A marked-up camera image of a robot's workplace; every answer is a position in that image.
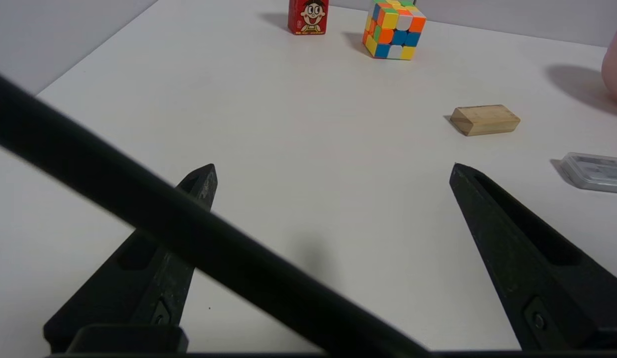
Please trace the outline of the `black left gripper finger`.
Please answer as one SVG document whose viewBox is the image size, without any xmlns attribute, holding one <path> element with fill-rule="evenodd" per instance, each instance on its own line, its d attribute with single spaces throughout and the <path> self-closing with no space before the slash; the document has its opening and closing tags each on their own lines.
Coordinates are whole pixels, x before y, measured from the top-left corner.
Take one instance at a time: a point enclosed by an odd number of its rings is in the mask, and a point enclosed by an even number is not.
<svg viewBox="0 0 617 358">
<path fill-rule="evenodd" d="M 617 351 L 617 277 L 484 173 L 449 185 L 523 351 Z"/>
</svg>

